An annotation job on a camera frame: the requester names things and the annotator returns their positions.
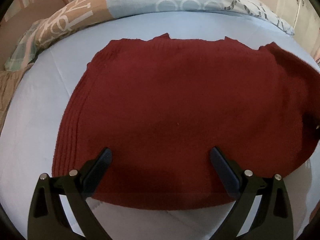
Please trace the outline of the red knit sweater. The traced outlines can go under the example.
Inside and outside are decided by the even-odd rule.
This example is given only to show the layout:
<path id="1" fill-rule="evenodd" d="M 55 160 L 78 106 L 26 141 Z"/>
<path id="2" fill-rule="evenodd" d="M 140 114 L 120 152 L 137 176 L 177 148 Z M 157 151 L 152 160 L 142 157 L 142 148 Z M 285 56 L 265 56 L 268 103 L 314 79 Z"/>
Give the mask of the red knit sweater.
<path id="1" fill-rule="evenodd" d="M 112 163 L 94 198 L 150 210 L 232 201 L 209 163 L 218 147 L 255 175 L 287 176 L 318 140 L 319 72 L 275 43 L 113 40 L 96 53 L 68 102 L 52 175 L 64 176 L 103 148 Z"/>

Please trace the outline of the light blue bed sheet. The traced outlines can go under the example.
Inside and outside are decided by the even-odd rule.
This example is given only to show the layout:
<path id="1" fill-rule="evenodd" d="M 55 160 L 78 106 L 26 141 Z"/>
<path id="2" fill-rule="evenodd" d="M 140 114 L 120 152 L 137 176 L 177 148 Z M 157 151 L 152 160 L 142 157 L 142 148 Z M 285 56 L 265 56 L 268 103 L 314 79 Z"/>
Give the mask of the light blue bed sheet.
<path id="1" fill-rule="evenodd" d="M 33 192 L 50 173 L 57 132 L 69 98 L 93 56 L 111 40 L 171 38 L 220 40 L 248 47 L 275 42 L 317 68 L 315 60 L 274 25 L 236 13 L 158 12 L 105 22 L 79 31 L 39 55 L 11 101 L 1 133 L 1 205 L 16 229 L 27 235 Z M 89 199 L 113 239 L 209 239 L 231 204 L 189 211 L 130 209 Z"/>

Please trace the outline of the folded brown garment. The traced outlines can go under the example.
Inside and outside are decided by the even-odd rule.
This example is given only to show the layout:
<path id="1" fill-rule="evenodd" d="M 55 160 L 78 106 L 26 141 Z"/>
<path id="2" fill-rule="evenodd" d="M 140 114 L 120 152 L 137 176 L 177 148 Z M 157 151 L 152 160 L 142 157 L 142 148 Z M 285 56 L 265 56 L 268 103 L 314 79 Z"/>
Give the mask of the folded brown garment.
<path id="1" fill-rule="evenodd" d="M 24 74 L 28 71 L 34 64 L 28 64 L 24 69 L 11 72 L 11 71 L 1 71 L 1 90 L 0 90 L 0 107 L 1 107 L 1 131 L 3 129 L 5 119 L 7 117 L 8 109 L 11 100 L 16 92 L 16 89 L 21 82 Z"/>

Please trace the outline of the pink upholstered headboard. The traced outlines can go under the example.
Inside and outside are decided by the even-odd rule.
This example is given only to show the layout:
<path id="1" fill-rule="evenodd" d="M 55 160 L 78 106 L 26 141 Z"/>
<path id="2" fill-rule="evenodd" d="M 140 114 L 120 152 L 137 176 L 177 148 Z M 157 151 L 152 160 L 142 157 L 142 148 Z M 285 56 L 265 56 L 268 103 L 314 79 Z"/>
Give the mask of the pink upholstered headboard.
<path id="1" fill-rule="evenodd" d="M 1 24 L 1 70 L 4 70 L 5 62 L 15 51 L 18 39 L 31 25 L 52 16 L 65 5 L 63 0 L 38 0 Z"/>

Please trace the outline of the plaid green pink pillow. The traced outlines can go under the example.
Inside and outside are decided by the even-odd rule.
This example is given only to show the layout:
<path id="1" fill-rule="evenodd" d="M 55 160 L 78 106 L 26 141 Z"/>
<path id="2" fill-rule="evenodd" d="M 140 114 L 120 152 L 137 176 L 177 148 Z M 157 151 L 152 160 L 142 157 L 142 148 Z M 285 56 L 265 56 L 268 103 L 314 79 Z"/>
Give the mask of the plaid green pink pillow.
<path id="1" fill-rule="evenodd" d="M 33 61 L 41 48 L 37 44 L 36 34 L 44 22 L 44 19 L 34 22 L 31 27 L 19 38 L 14 52 L 4 64 L 4 70 L 15 72 L 24 69 Z"/>

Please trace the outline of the white floral wardrobe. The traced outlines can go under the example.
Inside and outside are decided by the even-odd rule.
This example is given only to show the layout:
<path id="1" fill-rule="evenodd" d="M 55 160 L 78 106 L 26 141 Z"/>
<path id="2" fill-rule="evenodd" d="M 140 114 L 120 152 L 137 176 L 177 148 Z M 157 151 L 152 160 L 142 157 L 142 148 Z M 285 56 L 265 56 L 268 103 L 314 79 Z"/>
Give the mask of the white floral wardrobe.
<path id="1" fill-rule="evenodd" d="M 309 0 L 278 0 L 276 14 L 294 29 L 293 38 L 319 60 L 319 16 Z"/>

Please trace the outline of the patterned blue brown duvet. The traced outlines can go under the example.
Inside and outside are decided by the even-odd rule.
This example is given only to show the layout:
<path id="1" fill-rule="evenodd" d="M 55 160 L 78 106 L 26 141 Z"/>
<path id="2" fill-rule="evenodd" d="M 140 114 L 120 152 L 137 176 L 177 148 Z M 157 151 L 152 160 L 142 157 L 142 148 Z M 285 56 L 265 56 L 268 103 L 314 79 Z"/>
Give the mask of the patterned blue brown duvet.
<path id="1" fill-rule="evenodd" d="M 259 0 L 74 0 L 45 19 L 35 31 L 37 49 L 86 27 L 127 16 L 172 11 L 231 11 L 260 18 L 284 33 L 293 27 Z"/>

